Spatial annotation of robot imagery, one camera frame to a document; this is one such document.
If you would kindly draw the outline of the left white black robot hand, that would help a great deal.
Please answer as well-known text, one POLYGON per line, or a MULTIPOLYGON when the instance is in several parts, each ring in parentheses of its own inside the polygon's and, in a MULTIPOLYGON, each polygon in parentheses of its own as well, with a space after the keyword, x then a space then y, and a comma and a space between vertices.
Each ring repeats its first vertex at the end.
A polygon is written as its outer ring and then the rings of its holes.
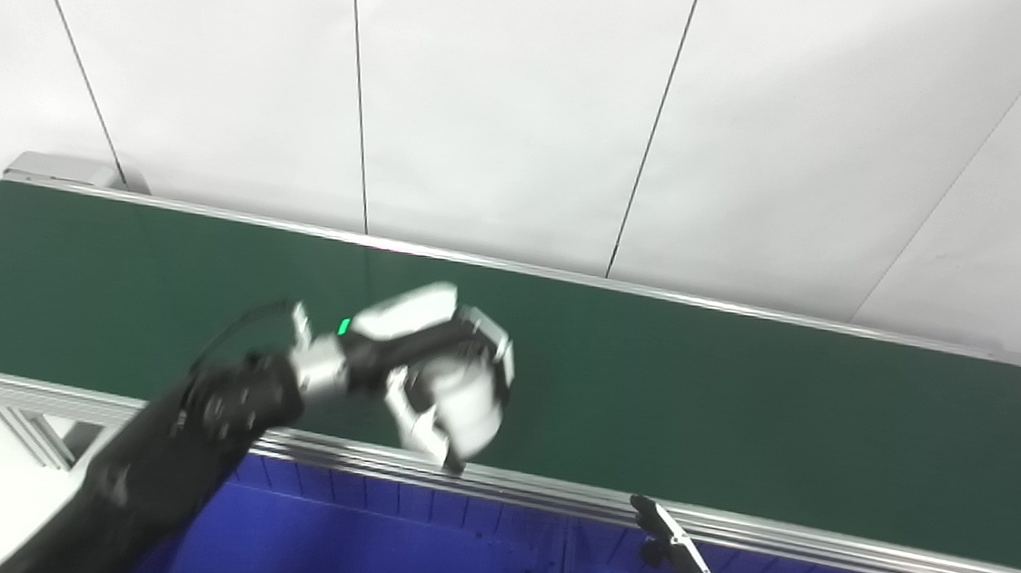
POLYGON ((348 382, 382 397, 402 447, 458 477, 500 431, 516 357, 506 329, 457 290, 432 283, 377 302, 337 341, 348 382))

